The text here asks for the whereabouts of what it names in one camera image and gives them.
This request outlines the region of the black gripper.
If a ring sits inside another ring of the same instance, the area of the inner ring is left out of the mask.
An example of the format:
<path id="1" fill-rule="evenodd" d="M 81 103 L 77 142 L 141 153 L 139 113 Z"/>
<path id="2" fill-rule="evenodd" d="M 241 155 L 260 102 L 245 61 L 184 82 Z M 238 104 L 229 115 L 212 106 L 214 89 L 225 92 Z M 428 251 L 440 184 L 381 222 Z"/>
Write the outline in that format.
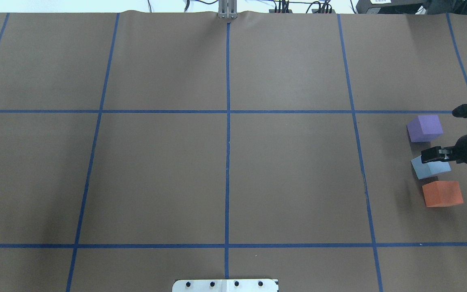
<path id="1" fill-rule="evenodd" d="M 467 164 L 467 135 L 459 138 L 455 146 L 434 146 L 421 151 L 421 163 L 456 161 L 458 164 Z"/>

